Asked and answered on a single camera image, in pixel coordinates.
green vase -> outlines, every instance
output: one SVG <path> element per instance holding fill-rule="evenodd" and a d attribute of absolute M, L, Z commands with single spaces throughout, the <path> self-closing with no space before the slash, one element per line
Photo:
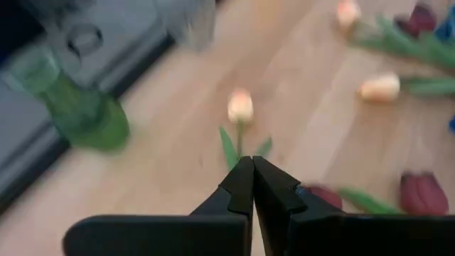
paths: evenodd
<path fill-rule="evenodd" d="M 43 102 L 72 145 L 112 151 L 126 144 L 129 124 L 122 106 L 99 90 L 78 87 L 45 46 L 33 44 L 13 56 L 2 77 Z"/>

glass bottle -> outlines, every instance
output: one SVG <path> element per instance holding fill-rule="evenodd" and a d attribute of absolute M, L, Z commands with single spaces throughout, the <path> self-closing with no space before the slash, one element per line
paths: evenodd
<path fill-rule="evenodd" d="M 45 104 L 57 130 L 72 145 L 112 151 L 126 144 L 129 124 L 122 106 L 99 90 L 78 87 L 45 44 L 25 47 L 2 69 L 13 90 Z"/>

red tulip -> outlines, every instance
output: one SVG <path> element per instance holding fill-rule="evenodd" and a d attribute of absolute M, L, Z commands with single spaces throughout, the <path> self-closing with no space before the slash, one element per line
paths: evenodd
<path fill-rule="evenodd" d="M 425 4 L 417 4 L 412 11 L 409 23 L 416 25 L 420 31 L 433 31 L 436 28 L 436 16 Z"/>
<path fill-rule="evenodd" d="M 433 31 L 436 28 L 436 16 L 425 4 L 417 4 L 409 20 L 395 18 L 395 25 L 413 38 L 422 31 Z"/>
<path fill-rule="evenodd" d="M 410 214 L 444 215 L 449 211 L 447 197 L 432 173 L 404 173 L 400 193 L 401 206 Z"/>
<path fill-rule="evenodd" d="M 332 206 L 335 206 L 338 209 L 343 208 L 343 201 L 341 200 L 340 196 L 338 196 L 337 193 L 333 192 L 329 188 L 326 188 L 322 185 L 306 186 L 305 188 L 310 190 L 310 192 L 312 192 L 314 195 L 324 199 L 325 202 L 330 203 Z"/>

tulip stem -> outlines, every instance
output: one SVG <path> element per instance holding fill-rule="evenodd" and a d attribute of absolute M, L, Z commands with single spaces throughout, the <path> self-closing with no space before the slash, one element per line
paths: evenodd
<path fill-rule="evenodd" d="M 238 158 L 242 157 L 242 139 L 243 139 L 243 122 L 239 121 L 237 123 L 237 154 Z"/>

tulip leaf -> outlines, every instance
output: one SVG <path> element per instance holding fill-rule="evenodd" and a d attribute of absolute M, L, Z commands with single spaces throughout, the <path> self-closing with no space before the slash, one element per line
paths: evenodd
<path fill-rule="evenodd" d="M 400 78 L 403 87 L 416 95 L 452 95 L 455 94 L 454 78 Z"/>
<path fill-rule="evenodd" d="M 393 46 L 393 48 L 400 48 L 406 55 L 417 57 L 423 54 L 416 40 L 401 32 L 393 21 L 389 21 L 384 16 L 379 15 L 376 17 L 376 24 L 382 30 L 387 43 Z"/>
<path fill-rule="evenodd" d="M 355 207 L 372 214 L 401 214 L 402 212 L 386 203 L 383 203 L 372 196 L 352 188 L 338 189 L 338 195 Z"/>
<path fill-rule="evenodd" d="M 455 68 L 453 46 L 442 43 L 433 33 L 423 33 L 419 37 L 421 44 L 429 51 L 431 59 L 446 68 Z"/>
<path fill-rule="evenodd" d="M 227 167 L 229 171 L 231 171 L 237 162 L 239 161 L 239 157 L 237 152 L 235 151 L 234 144 L 230 139 L 228 133 L 224 130 L 224 128 L 220 127 L 220 136 L 221 136 L 221 143 L 223 144 L 223 152 L 225 154 Z"/>
<path fill-rule="evenodd" d="M 265 142 L 263 142 L 259 146 L 259 148 L 257 148 L 255 155 L 267 158 L 270 150 L 272 150 L 272 138 L 271 137 L 269 137 Z"/>

